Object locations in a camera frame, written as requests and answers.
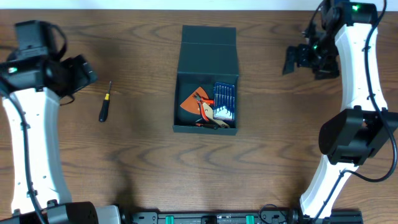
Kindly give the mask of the black yellow screwdriver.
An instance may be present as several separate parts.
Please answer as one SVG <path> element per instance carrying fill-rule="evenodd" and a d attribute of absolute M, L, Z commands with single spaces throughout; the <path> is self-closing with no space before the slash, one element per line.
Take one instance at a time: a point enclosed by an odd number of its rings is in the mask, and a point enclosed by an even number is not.
<path fill-rule="evenodd" d="M 109 104 L 110 104 L 110 94 L 111 94 L 111 86 L 112 86 L 112 81 L 109 82 L 109 88 L 107 93 L 105 94 L 103 104 L 101 106 L 101 110 L 99 112 L 99 122 L 103 123 L 107 120 L 108 118 L 108 111 L 109 111 Z"/>

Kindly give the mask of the blue precision screwdriver set case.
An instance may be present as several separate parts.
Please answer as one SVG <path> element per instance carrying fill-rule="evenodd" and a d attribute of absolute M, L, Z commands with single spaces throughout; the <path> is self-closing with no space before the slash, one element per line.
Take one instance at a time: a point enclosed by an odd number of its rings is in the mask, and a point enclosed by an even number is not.
<path fill-rule="evenodd" d="M 213 89 L 213 116 L 215 119 L 235 120 L 235 89 L 234 85 L 216 82 Z"/>

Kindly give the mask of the dark green box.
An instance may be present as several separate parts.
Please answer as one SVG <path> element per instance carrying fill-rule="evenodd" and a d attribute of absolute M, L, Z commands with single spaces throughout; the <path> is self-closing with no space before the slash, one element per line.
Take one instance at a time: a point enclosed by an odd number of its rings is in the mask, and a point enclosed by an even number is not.
<path fill-rule="evenodd" d="M 238 132 L 236 118 L 227 121 L 230 128 L 201 128 L 194 125 L 199 115 L 184 111 L 180 104 L 198 87 L 213 99 L 216 82 L 234 85 L 238 93 L 239 62 L 236 28 L 211 26 L 182 26 L 182 39 L 177 67 L 174 100 L 176 133 L 218 134 L 234 136 Z"/>

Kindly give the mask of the red handled cutting pliers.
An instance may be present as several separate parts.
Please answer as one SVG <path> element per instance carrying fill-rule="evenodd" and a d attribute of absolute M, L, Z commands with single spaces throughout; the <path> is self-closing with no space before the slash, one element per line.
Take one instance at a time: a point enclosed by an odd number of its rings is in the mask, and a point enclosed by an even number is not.
<path fill-rule="evenodd" d="M 199 105 L 201 117 L 206 122 L 214 121 L 215 119 L 213 117 L 213 108 L 211 107 L 214 104 L 214 101 L 203 98 L 198 93 L 194 93 L 193 98 L 197 101 Z"/>

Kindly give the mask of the small claw hammer black handle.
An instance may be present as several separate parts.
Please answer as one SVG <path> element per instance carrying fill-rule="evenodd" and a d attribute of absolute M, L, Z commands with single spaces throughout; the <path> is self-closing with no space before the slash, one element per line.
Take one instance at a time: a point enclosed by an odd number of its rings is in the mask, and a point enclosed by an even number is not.
<path fill-rule="evenodd" d="M 200 118 L 195 121 L 195 126 L 202 128 L 210 128 L 210 129 L 218 129 L 220 126 L 213 121 L 205 121 L 203 118 Z"/>

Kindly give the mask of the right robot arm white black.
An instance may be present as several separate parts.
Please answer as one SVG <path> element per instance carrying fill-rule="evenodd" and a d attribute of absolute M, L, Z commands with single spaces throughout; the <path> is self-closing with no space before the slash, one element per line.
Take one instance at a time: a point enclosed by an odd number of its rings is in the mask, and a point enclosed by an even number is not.
<path fill-rule="evenodd" d="M 374 4 L 353 1 L 322 1 L 315 14 L 321 25 L 310 21 L 306 43 L 288 47 L 282 72 L 307 67 L 317 80 L 341 78 L 343 95 L 340 112 L 320 129 L 320 163 L 289 223 L 353 223 L 357 214 L 332 212 L 346 181 L 387 141 L 397 148 L 397 114 L 388 110 L 377 67 L 377 27 L 384 14 Z"/>

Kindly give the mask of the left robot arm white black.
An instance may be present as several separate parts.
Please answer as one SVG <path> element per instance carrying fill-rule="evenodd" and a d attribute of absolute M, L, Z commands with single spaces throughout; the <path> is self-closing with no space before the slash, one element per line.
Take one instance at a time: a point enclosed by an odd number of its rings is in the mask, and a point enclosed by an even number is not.
<path fill-rule="evenodd" d="M 121 223 L 119 207 L 73 202 L 58 142 L 60 100 L 96 81 L 82 55 L 63 62 L 31 57 L 1 64 L 2 105 L 14 159 L 12 218 L 6 223 Z"/>

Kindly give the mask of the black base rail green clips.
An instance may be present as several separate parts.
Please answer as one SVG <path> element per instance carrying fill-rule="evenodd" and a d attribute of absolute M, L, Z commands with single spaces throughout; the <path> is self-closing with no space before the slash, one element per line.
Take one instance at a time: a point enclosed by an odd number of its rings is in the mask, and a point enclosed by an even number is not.
<path fill-rule="evenodd" d="M 176 212 L 163 213 L 146 210 L 121 215 L 121 222 L 127 224 L 363 224 L 359 210 L 335 210 L 329 217 L 316 220 L 303 215 L 296 208 L 279 208 L 273 204 L 263 206 L 259 211 L 240 212 Z"/>

